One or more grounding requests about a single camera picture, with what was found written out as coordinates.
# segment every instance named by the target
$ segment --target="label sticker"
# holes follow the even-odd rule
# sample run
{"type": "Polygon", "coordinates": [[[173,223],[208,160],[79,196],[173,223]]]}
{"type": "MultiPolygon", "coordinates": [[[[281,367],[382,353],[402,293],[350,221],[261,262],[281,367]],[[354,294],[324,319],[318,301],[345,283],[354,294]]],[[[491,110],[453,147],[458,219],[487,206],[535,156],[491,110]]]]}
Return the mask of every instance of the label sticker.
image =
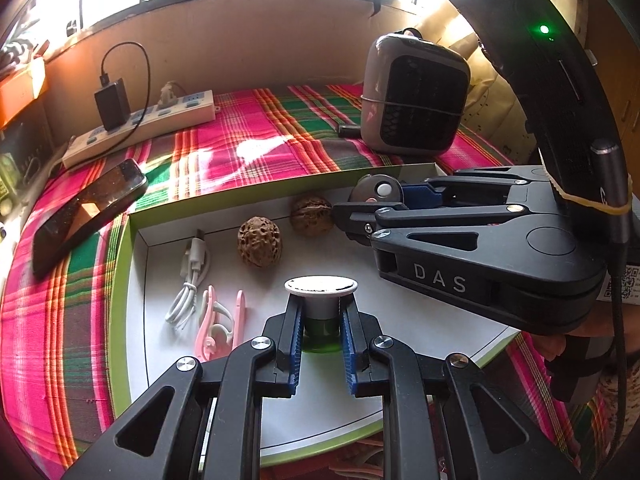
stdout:
{"type": "MultiPolygon", "coordinates": [[[[600,295],[598,296],[600,301],[611,301],[611,276],[607,272],[607,275],[602,284],[600,295]]],[[[629,303],[638,305],[640,304],[640,267],[628,265],[626,266],[625,275],[622,278],[622,301],[623,303],[629,303]]]]}

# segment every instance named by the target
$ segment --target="qr code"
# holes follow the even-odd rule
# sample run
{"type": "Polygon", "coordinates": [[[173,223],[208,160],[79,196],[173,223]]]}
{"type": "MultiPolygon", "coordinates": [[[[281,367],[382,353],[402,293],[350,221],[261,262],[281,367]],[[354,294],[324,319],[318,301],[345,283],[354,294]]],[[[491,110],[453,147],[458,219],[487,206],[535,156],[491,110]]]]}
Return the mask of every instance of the qr code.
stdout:
{"type": "MultiPolygon", "coordinates": [[[[628,300],[634,293],[634,289],[636,287],[636,279],[638,278],[638,270],[640,270],[640,267],[627,266],[625,275],[622,278],[623,300],[628,300]]],[[[604,297],[608,299],[611,298],[611,280],[609,280],[609,285],[607,285],[607,290],[604,293],[604,297]]]]}

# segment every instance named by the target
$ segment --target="smartphone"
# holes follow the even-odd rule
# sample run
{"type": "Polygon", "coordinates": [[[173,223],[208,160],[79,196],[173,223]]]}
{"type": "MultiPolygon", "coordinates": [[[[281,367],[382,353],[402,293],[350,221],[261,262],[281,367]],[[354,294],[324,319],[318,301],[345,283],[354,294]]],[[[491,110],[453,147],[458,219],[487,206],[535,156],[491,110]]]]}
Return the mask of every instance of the smartphone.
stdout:
{"type": "Polygon", "coordinates": [[[148,182],[128,158],[89,184],[47,219],[33,237],[33,275],[44,278],[62,258],[144,195],[148,182]]]}

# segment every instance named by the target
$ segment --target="rubber band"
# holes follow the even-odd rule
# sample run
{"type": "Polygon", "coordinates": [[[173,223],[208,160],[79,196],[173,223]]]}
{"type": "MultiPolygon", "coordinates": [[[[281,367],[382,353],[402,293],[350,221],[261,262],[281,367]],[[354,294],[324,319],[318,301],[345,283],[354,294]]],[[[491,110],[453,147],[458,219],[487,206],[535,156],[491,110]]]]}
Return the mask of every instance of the rubber band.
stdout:
{"type": "Polygon", "coordinates": [[[586,198],[583,198],[581,196],[576,196],[576,195],[572,195],[567,193],[564,189],[562,189],[560,187],[560,185],[556,182],[556,180],[549,174],[549,172],[546,170],[546,166],[545,166],[545,161],[542,160],[542,158],[540,157],[541,161],[542,161],[542,168],[545,170],[546,176],[549,179],[549,182],[551,182],[551,185],[556,189],[556,191],[558,192],[558,194],[564,198],[565,200],[569,201],[569,202],[574,202],[577,203],[578,205],[581,206],[585,206],[585,207],[591,207],[592,209],[597,209],[598,211],[607,214],[607,215],[614,215],[614,216],[621,216],[621,215],[625,215],[627,213],[629,213],[629,211],[631,211],[631,206],[633,203],[633,198],[634,198],[634,183],[631,179],[631,175],[627,174],[627,187],[628,187],[628,200],[626,201],[626,204],[623,206],[619,206],[619,207],[613,207],[610,206],[608,204],[603,204],[602,202],[594,202],[593,200],[588,200],[586,198]]]}

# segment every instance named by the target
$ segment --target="blue gripper pad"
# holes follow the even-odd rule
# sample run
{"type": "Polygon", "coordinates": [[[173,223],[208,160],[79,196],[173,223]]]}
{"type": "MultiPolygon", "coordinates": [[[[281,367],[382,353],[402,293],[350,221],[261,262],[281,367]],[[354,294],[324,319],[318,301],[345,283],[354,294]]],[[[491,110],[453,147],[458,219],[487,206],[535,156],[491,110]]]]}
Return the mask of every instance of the blue gripper pad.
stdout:
{"type": "Polygon", "coordinates": [[[342,339],[342,357],[344,359],[344,373],[351,395],[356,393],[356,352],[353,346],[353,337],[349,328],[346,312],[340,317],[340,338],[342,339]]]}
{"type": "Polygon", "coordinates": [[[404,205],[409,209],[431,209],[442,205],[442,194],[429,184],[409,184],[402,186],[404,205]]]}
{"type": "Polygon", "coordinates": [[[300,359],[302,359],[302,311],[296,315],[296,322],[293,325],[293,339],[289,351],[289,390],[291,395],[296,394],[296,387],[300,380],[300,359]]]}

